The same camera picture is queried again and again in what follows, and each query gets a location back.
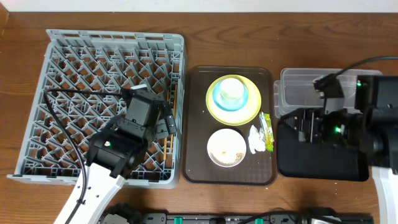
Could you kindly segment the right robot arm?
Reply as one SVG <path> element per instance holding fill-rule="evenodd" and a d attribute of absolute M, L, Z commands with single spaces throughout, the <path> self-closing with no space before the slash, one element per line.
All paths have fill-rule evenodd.
<path fill-rule="evenodd" d="M 315 80 L 321 108 L 299 108 L 277 123 L 278 171 L 286 177 L 376 185 L 381 223 L 397 223 L 397 77 L 360 75 L 351 114 L 335 74 Z"/>

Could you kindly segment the wooden chopstick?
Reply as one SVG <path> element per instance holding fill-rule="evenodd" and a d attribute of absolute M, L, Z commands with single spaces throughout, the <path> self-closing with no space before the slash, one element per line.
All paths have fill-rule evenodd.
<path fill-rule="evenodd" d="M 169 99 L 170 99 L 170 93 L 167 90 L 166 102 L 169 103 Z M 167 160 L 167 138 L 168 137 L 164 138 L 164 162 L 166 162 Z"/>
<path fill-rule="evenodd" d="M 177 107 L 177 93 L 178 93 L 178 84 L 175 85 L 175 91 L 174 91 L 174 103 L 173 103 L 173 117 L 175 118 L 176 115 L 176 107 Z M 174 147 L 174 134 L 171 135 L 170 137 L 170 153 L 173 153 L 173 147 Z"/>

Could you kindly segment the white bowl with food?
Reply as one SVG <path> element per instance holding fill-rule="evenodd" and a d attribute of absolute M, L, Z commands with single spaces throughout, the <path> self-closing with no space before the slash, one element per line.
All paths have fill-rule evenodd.
<path fill-rule="evenodd" d="M 247 147 L 243 136 L 233 129 L 215 131 L 207 142 L 209 158 L 218 166 L 230 168 L 241 163 Z"/>

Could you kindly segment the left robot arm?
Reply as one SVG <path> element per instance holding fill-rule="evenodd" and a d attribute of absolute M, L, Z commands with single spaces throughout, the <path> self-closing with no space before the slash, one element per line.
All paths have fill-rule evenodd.
<path fill-rule="evenodd" d="M 86 161 L 56 223 L 97 223 L 152 143 L 176 133 L 169 103 L 133 98 L 89 141 Z"/>

